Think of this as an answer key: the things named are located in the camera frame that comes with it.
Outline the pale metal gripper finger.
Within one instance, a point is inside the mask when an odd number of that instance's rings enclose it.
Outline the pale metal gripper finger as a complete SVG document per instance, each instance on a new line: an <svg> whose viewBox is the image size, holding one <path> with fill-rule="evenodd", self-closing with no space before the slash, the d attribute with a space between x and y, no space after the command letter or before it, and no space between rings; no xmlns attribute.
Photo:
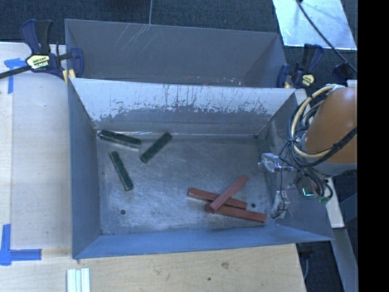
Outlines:
<svg viewBox="0 0 389 292"><path fill-rule="evenodd" d="M272 153L263 153L261 159L258 162L258 167L261 170L275 173L275 172L293 172L294 168L284 162L277 156Z"/></svg>
<svg viewBox="0 0 389 292"><path fill-rule="evenodd" d="M291 202L284 190L276 191L271 210L271 217L273 219L283 219L286 216L290 204Z"/></svg>

